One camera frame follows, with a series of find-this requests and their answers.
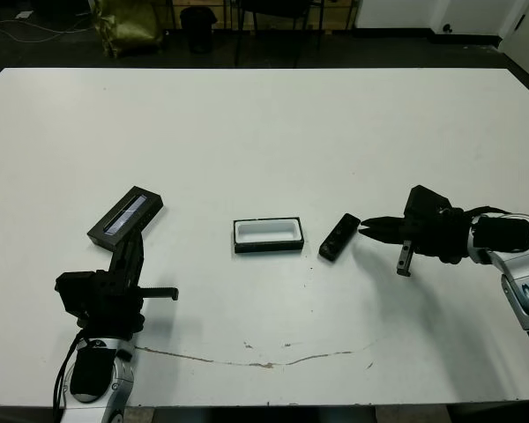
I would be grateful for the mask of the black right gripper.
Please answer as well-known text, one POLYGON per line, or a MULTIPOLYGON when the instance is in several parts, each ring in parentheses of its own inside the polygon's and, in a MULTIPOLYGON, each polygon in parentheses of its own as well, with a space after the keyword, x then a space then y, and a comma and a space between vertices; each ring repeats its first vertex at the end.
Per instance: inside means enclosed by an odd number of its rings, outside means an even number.
POLYGON ((383 216, 363 220, 358 232, 375 241, 399 241, 403 244, 397 273, 409 277, 414 254, 437 257, 447 264, 458 264, 468 257, 472 218, 460 208, 444 209, 418 219, 383 216))

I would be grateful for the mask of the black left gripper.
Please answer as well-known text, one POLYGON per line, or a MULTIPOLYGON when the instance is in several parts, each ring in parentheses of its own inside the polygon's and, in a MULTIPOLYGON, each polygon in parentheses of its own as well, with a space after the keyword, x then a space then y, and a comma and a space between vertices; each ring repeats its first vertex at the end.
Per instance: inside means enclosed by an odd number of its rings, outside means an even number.
POLYGON ((144 299, 177 301, 179 290, 173 286, 142 287, 139 284, 144 263, 142 234, 132 231, 115 246, 108 271, 98 271, 90 293, 81 306, 77 325, 92 338, 132 338, 144 329, 144 299))

